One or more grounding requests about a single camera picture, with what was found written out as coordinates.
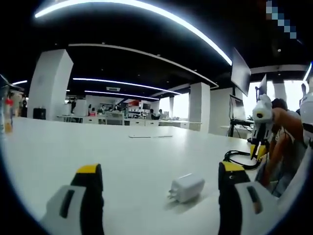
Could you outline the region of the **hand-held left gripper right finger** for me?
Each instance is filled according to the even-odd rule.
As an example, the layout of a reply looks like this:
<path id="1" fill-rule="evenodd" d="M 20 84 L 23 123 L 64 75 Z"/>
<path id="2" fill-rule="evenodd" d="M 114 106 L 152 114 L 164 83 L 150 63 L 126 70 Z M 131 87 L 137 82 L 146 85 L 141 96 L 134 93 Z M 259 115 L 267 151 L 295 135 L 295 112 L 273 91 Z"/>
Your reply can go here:
<path id="1" fill-rule="evenodd" d="M 276 198 L 237 164 L 219 163 L 220 235 L 267 235 L 280 220 Z"/>

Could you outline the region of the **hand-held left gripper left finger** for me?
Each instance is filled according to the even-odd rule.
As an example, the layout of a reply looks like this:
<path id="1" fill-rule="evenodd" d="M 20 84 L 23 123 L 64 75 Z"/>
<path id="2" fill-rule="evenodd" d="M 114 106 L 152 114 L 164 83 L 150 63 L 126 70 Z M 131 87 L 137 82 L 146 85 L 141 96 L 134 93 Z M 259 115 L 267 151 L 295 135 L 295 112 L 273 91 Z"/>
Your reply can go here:
<path id="1" fill-rule="evenodd" d="M 47 202 L 41 226 L 50 235 L 103 235 L 102 193 L 101 165 L 80 167 Z"/>

